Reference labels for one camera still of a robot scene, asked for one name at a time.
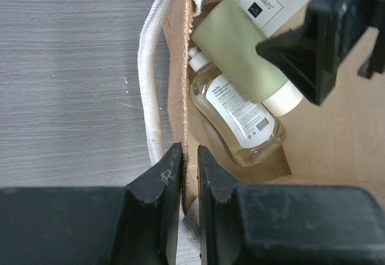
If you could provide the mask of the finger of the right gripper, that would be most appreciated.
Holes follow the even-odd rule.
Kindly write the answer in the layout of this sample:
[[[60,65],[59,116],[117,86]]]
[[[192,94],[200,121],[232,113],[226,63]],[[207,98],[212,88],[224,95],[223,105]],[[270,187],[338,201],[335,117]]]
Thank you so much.
[[[344,14],[306,13],[304,22],[256,45],[256,53],[277,66],[314,105],[336,84],[343,48]]]

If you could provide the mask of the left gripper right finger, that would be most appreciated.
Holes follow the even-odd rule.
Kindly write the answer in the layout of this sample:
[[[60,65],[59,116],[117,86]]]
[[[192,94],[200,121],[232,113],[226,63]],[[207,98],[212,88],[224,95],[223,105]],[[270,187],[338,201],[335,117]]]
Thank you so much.
[[[357,186],[246,184],[197,150],[202,264],[383,264],[384,211]]]

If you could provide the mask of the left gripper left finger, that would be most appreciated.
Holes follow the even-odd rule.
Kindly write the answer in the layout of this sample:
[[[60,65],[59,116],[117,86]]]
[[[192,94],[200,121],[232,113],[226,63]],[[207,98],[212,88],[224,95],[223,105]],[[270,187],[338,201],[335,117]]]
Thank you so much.
[[[174,264],[183,150],[123,187],[4,187],[2,264]]]

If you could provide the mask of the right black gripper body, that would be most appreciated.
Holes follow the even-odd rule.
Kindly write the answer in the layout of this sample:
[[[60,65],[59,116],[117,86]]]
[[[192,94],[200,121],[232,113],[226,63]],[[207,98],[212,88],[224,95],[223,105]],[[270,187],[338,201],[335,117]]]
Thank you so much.
[[[335,77],[368,28],[378,29],[378,37],[358,74],[369,79],[384,72],[384,0],[311,0],[308,15],[317,31],[318,75]]]

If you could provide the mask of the yellow-green round bottle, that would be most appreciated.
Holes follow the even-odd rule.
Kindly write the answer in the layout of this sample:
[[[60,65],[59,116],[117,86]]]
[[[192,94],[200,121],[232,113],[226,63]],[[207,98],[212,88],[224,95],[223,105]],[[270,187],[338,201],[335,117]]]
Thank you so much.
[[[236,0],[223,0],[192,33],[192,41],[252,103],[276,117],[297,107],[303,95],[283,72],[256,53],[264,35]]]

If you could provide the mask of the clear amber liquid bottle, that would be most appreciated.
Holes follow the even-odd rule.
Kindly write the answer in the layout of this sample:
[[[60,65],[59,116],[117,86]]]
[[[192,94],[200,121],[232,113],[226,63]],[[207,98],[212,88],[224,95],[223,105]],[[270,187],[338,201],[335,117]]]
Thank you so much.
[[[192,102],[241,166],[255,166],[282,145],[286,132],[277,117],[263,104],[247,100],[197,47],[190,48],[188,56],[196,73],[189,89]]]

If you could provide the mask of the brown canvas bag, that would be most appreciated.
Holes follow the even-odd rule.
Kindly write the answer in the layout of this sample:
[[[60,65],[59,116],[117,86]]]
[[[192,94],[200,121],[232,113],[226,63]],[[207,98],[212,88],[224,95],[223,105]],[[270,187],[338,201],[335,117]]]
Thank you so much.
[[[220,163],[249,183],[355,184],[384,202],[384,78],[364,80],[358,65],[374,45],[377,32],[367,30],[343,63],[337,87],[316,107],[303,100],[281,117],[288,134],[283,147],[249,169],[235,163],[213,125],[187,95],[191,74],[187,48],[193,26],[214,0],[155,0],[140,34],[138,76],[147,148],[152,163],[164,154],[155,89],[155,55],[160,33],[170,50],[168,114],[174,137],[182,143],[186,165],[182,179],[183,225],[198,242],[197,149],[207,145]]]

